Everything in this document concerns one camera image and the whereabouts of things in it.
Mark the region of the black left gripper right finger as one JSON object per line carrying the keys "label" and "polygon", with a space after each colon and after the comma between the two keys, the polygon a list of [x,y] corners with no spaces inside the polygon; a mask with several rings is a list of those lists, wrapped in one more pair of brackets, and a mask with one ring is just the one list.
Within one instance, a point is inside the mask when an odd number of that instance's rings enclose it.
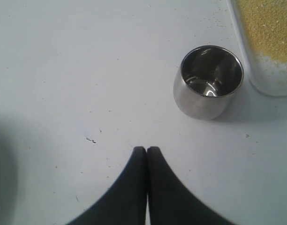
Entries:
{"label": "black left gripper right finger", "polygon": [[196,198],[174,174],[159,147],[147,150],[152,225],[231,225]]}

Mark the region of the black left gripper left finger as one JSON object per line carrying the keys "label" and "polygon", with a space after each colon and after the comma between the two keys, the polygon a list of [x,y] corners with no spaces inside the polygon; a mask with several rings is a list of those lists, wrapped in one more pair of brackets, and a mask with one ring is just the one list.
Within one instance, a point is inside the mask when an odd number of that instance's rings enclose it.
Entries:
{"label": "black left gripper left finger", "polygon": [[147,154],[135,147],[123,171],[105,194],[70,225],[144,225],[147,205]]}

